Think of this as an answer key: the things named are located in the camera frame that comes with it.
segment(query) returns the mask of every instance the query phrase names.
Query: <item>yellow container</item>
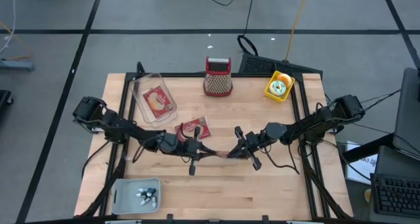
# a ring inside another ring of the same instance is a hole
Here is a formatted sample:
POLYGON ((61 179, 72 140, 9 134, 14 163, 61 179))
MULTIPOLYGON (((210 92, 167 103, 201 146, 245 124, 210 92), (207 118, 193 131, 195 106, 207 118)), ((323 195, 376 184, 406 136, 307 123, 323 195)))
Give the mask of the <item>yellow container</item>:
POLYGON ((273 99, 273 100, 275 100, 275 101, 277 101, 277 102, 284 102, 284 101, 286 101, 287 96, 289 96, 290 89, 291 89, 291 88, 294 86, 294 84, 295 84, 295 78, 291 77, 291 86, 286 88, 286 92, 285 92, 282 96, 277 97, 276 95, 272 95, 272 94, 270 93, 269 88, 270 88, 270 84, 271 84, 273 81, 276 81, 276 80, 277 80, 277 76, 278 76, 278 75, 280 75, 280 74, 281 74, 281 72, 279 72, 279 71, 277 71, 277 70, 274 72, 273 76, 271 76, 270 82, 268 82, 267 86, 265 87, 264 93, 265 93, 265 95, 266 95, 267 97, 269 97, 269 98, 271 98, 271 99, 273 99))

